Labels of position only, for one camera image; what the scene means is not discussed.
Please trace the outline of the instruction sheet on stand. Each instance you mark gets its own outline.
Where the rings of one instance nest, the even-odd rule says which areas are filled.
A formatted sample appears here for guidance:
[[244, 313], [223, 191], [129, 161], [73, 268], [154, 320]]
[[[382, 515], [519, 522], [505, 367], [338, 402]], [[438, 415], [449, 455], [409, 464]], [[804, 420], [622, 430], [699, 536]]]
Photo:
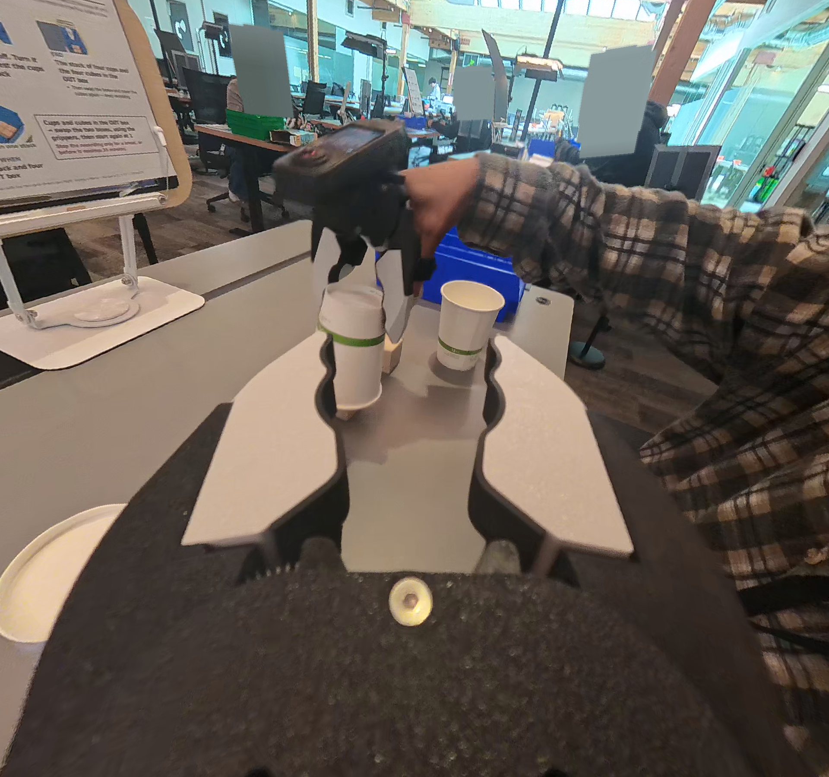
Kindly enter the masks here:
[[152, 51], [145, 27], [127, 0], [114, 0], [114, 4], [119, 14], [127, 42], [130, 45], [133, 58], [137, 64], [153, 117], [158, 127], [163, 131], [171, 166], [174, 168], [177, 176], [177, 187], [164, 191], [167, 198], [165, 207], [169, 210], [180, 206], [190, 197], [192, 191], [192, 170], [181, 141], [177, 118], [169, 103], [168, 93], [162, 83], [156, 58]]

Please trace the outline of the person's right hand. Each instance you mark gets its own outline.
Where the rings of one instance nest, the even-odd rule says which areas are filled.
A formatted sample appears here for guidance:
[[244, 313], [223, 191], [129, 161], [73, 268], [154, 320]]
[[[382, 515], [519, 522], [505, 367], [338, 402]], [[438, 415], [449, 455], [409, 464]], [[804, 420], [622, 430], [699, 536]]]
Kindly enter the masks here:
[[401, 173], [424, 258], [433, 258], [443, 237], [461, 221], [478, 184], [479, 167], [480, 159], [472, 157]]

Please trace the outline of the black monitor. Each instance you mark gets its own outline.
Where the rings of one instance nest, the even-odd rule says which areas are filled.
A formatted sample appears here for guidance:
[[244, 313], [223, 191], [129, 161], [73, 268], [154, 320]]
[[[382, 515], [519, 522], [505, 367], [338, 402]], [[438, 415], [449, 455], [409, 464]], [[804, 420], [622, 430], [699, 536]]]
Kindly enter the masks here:
[[711, 172], [720, 157], [720, 145], [654, 147], [644, 186], [678, 191], [685, 198], [700, 202]]

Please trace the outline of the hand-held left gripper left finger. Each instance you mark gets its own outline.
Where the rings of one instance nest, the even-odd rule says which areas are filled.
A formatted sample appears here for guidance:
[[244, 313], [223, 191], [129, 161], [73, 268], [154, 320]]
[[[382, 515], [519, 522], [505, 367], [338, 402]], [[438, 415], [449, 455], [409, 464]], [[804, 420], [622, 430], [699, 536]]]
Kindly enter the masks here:
[[309, 336], [235, 396], [183, 546], [264, 545], [275, 526], [340, 476], [342, 447], [322, 403], [330, 345], [328, 336]]

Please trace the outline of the black stanchion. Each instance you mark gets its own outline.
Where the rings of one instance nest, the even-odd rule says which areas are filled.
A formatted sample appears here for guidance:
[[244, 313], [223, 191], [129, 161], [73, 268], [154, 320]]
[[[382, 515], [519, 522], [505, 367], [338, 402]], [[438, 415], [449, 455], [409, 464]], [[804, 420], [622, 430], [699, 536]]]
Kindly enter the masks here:
[[595, 347], [595, 341], [601, 333], [610, 330], [610, 322], [606, 315], [599, 316], [584, 341], [572, 340], [568, 347], [568, 362], [590, 371], [599, 371], [605, 367], [605, 355]]

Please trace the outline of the stack of green bins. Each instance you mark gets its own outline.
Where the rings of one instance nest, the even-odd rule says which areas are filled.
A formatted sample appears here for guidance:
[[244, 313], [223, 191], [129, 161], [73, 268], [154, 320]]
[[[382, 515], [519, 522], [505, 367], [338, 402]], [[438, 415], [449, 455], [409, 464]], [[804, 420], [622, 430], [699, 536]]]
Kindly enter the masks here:
[[266, 142], [271, 141], [271, 133], [287, 128], [284, 118], [250, 114], [230, 108], [225, 110], [225, 121], [234, 135]]

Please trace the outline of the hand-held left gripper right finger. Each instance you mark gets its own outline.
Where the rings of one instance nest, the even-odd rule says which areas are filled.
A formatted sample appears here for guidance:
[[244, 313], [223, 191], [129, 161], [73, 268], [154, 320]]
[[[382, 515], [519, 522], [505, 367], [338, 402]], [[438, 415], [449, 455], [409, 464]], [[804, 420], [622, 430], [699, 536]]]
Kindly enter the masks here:
[[565, 382], [506, 336], [486, 354], [484, 429], [468, 515], [486, 543], [519, 561], [562, 552], [626, 561], [633, 540], [584, 404]]

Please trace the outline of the wooden background desk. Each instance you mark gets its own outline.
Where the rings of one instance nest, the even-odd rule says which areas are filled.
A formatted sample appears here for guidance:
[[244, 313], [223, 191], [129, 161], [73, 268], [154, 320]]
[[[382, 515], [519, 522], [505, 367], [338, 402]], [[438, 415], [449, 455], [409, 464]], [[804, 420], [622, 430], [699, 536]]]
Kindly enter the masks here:
[[288, 217], [288, 213], [285, 212], [284, 199], [280, 195], [267, 197], [260, 188], [261, 170], [259, 170], [259, 155], [257, 153], [273, 153], [275, 158], [278, 159], [300, 150], [302, 148], [301, 144], [297, 146], [292, 143], [252, 139], [237, 135], [229, 127], [222, 124], [196, 123], [194, 130], [199, 135], [229, 143], [240, 154], [244, 169], [245, 186], [248, 191], [247, 217], [250, 226], [248, 229], [234, 228], [231, 230], [232, 234], [246, 236], [263, 232], [265, 230], [262, 209], [264, 202], [276, 207], [283, 219]]

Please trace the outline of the white tablet stand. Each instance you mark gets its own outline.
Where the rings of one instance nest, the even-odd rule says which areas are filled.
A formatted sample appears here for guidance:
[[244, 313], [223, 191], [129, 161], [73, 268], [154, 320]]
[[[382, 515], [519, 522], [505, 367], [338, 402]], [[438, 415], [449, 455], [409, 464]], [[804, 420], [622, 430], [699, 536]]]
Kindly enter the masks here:
[[139, 273], [135, 221], [165, 209], [164, 191], [176, 188], [163, 131], [142, 116], [36, 115], [52, 149], [43, 177], [59, 165], [98, 161], [91, 187], [80, 179], [59, 199], [22, 201], [2, 213], [2, 241], [53, 232], [68, 225], [115, 218], [123, 268], [107, 282], [25, 304], [13, 270], [1, 253], [2, 291], [11, 314], [2, 317], [2, 354], [37, 371], [73, 368], [201, 308], [205, 300]]

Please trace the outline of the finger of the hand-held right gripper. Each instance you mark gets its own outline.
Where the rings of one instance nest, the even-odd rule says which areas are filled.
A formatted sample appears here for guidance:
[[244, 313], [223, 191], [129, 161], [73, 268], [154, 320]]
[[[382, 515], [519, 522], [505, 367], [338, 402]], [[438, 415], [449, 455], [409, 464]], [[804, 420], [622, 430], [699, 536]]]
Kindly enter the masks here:
[[415, 260], [407, 251], [389, 248], [377, 254], [375, 272], [382, 294], [386, 335], [397, 344], [402, 339], [414, 302]]
[[328, 285], [337, 283], [353, 271], [349, 249], [343, 252], [337, 233], [313, 230], [314, 309], [320, 311]]

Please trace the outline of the blue plastic bin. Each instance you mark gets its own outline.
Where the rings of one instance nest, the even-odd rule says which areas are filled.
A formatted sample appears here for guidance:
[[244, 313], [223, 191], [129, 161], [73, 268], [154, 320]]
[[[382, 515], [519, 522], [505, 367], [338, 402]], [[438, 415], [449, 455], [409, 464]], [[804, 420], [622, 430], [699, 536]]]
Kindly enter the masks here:
[[513, 270], [510, 260], [467, 247], [451, 231], [443, 237], [435, 255], [435, 268], [430, 279], [422, 287], [421, 298], [433, 304], [441, 302], [441, 287], [450, 281], [463, 280], [487, 285], [503, 295], [504, 306], [496, 317], [496, 323], [512, 319], [525, 291]]

